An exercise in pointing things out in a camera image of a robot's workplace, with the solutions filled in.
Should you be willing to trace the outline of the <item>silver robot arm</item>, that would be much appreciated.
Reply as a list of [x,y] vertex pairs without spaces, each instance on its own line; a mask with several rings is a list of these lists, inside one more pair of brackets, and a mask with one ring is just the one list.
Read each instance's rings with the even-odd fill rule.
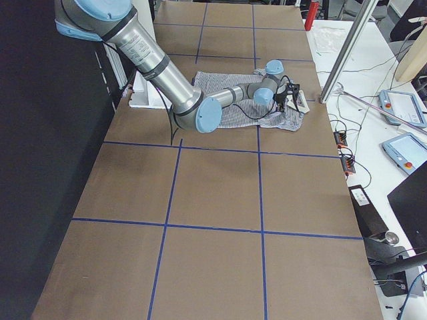
[[271,60],[260,82],[205,95],[190,84],[139,22],[131,1],[56,1],[55,24],[64,36],[115,44],[171,102],[169,119],[182,129],[210,133],[218,128],[225,107],[245,99],[267,105],[284,85],[282,62]]

